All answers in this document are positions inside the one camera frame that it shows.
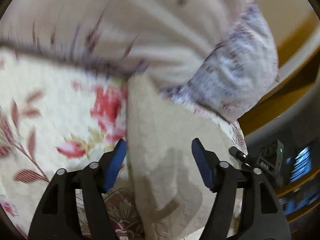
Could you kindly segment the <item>white floral bedspread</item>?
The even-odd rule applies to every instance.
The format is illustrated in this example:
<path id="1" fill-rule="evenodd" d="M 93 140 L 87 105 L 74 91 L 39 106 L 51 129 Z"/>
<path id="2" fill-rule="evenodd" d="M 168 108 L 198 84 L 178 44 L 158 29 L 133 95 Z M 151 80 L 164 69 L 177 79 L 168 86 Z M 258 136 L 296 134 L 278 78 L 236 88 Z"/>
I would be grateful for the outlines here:
<path id="1" fill-rule="evenodd" d="M 124 81 L 1 48 L 1 207 L 23 238 L 50 179 L 125 138 Z"/>

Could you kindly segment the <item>pink floral pillow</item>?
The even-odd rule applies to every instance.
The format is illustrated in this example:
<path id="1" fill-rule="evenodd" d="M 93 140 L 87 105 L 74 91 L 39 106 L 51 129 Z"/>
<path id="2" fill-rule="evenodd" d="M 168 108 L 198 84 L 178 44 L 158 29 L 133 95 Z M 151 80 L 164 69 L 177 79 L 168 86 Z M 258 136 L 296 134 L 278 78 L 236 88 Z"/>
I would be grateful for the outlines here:
<path id="1" fill-rule="evenodd" d="M 255 0 L 12 0 L 1 39 L 114 75 L 147 72 L 174 99 L 229 122 L 278 77 L 277 48 Z"/>

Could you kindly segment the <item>wooden shelf unit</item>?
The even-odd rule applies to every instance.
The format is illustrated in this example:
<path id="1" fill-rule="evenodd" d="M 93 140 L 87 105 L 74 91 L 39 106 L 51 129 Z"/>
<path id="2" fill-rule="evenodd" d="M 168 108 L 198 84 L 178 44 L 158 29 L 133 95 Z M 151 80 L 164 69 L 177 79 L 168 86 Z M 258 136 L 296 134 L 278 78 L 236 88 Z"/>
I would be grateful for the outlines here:
<path id="1" fill-rule="evenodd" d="M 319 170 L 310 171 L 277 192 L 288 223 L 293 223 L 319 206 Z"/>

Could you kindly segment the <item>beige cable-knit sweater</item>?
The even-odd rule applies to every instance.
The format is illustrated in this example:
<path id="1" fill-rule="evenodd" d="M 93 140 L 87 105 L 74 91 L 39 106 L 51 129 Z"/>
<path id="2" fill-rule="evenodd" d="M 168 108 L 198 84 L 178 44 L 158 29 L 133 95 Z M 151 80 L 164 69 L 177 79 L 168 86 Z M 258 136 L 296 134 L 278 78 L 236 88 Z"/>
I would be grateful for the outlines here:
<path id="1" fill-rule="evenodd" d="M 233 126 L 216 114 L 164 98 L 146 75 L 129 79 L 127 156 L 146 239 L 181 239 L 204 227 L 215 194 L 191 152 L 204 148 L 232 165 Z"/>

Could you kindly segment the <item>wooden headboard frame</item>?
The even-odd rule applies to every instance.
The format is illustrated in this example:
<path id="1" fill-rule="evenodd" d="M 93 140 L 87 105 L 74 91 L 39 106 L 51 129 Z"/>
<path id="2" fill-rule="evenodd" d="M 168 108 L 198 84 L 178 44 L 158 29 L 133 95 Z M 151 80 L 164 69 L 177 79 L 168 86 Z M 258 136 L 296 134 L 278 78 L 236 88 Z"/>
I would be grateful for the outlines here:
<path id="1" fill-rule="evenodd" d="M 282 77 L 239 119 L 244 135 L 279 117 L 315 84 L 319 70 L 319 19 L 314 12 L 278 46 L 278 55 Z"/>

